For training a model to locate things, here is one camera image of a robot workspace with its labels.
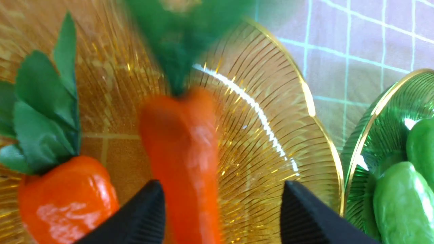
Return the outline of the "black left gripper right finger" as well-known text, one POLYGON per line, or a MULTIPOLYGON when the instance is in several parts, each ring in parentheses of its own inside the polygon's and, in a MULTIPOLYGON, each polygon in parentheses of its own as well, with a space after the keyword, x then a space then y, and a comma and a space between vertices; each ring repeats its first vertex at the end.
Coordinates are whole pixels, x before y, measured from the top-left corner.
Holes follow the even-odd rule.
POLYGON ((285 181, 280 208, 282 244, 378 244, 297 181, 285 181))

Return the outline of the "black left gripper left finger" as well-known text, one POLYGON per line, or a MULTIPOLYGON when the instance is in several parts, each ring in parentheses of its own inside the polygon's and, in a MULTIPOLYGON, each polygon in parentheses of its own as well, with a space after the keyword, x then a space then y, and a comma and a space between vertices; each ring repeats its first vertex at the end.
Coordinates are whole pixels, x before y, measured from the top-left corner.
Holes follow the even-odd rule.
POLYGON ((115 214, 76 244, 161 244, 165 224, 163 189, 159 181, 150 180, 115 214))

